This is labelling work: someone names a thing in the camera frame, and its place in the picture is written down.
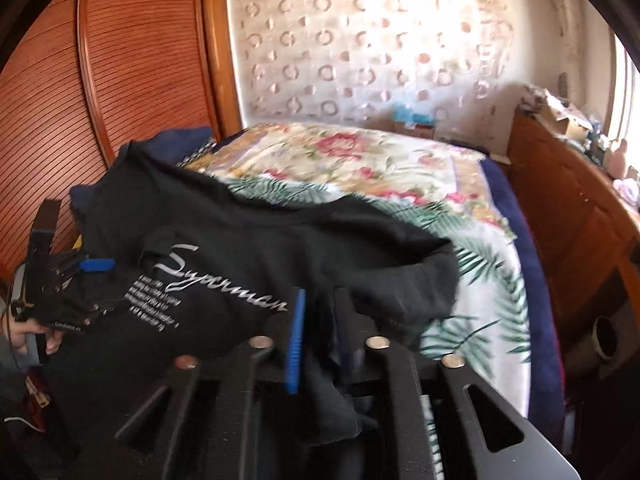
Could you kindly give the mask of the person's left hand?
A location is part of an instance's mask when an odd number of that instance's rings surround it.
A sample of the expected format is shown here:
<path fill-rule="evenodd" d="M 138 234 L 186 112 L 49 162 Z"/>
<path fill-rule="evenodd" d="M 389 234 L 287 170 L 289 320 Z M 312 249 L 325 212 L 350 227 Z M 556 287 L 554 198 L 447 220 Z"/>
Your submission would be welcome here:
<path fill-rule="evenodd" d="M 44 327 L 33 318 L 16 322 L 10 314 L 4 316 L 1 331 L 8 345 L 2 359 L 18 370 L 42 365 L 48 356 L 58 352 L 63 339 L 62 332 Z"/>

